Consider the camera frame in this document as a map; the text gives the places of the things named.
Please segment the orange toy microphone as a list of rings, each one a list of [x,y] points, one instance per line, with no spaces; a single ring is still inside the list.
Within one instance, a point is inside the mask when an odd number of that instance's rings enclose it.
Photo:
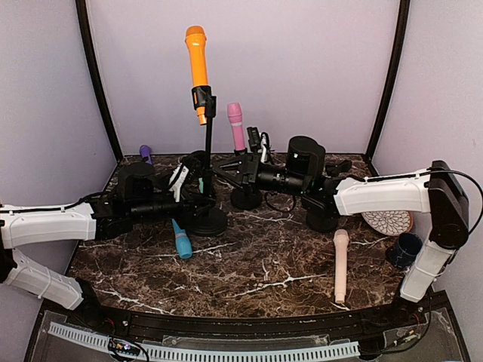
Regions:
[[[197,113],[199,124],[206,125],[205,101],[200,95],[201,91],[209,85],[208,69],[205,56],[207,38],[201,26],[190,26],[186,30],[185,43],[189,52],[191,73],[192,73],[192,99]]]

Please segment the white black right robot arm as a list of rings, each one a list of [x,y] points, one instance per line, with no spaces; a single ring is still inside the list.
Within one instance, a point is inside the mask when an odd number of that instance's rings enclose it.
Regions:
[[[360,213],[428,213],[432,229],[403,279],[398,299],[385,311],[392,327],[414,315],[414,304],[425,295],[448,260],[469,238],[469,200],[443,161],[413,173],[356,177],[325,164],[325,148],[315,140],[292,137],[285,165],[265,162],[258,152],[213,164],[213,172],[243,192],[273,191],[301,200],[307,225],[317,232],[335,229],[338,219]]]

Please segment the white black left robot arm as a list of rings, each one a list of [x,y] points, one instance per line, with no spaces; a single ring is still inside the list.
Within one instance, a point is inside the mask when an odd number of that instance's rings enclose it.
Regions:
[[[207,192],[187,188],[199,168],[179,164],[165,176],[146,162],[121,168],[113,190],[96,192],[73,204],[1,208],[1,282],[68,310],[91,329],[106,323],[106,311],[86,281],[52,271],[25,256],[20,247],[51,241],[93,241],[127,234],[135,224],[176,219],[192,222],[214,207]]]

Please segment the beige toy microphone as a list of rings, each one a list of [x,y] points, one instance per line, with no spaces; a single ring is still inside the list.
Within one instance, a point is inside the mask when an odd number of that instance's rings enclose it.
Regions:
[[[335,247],[334,300],[337,304],[343,304],[346,298],[348,232],[345,229],[336,230],[333,242]]]

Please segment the black stand for beige microphone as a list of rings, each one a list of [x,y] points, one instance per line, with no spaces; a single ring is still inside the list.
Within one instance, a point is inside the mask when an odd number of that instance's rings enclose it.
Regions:
[[[302,207],[306,210],[306,224],[317,232],[332,232],[338,226],[340,213],[334,196],[337,186],[343,180],[341,173],[347,173],[352,168],[348,159],[338,164],[325,167],[326,176],[314,180],[301,197]]]

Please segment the black stand with orange microphone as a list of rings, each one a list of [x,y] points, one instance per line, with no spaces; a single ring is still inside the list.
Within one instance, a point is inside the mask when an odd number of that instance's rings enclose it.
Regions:
[[[216,192],[213,187],[213,171],[211,169],[213,120],[216,116],[217,98],[211,93],[211,87],[208,85],[194,87],[192,96],[195,110],[200,111],[206,120],[205,159],[202,173],[203,195],[215,204],[210,205],[207,211],[202,212],[201,216],[197,216],[189,230],[200,237],[212,237],[224,233],[228,225],[226,214],[216,205]]]

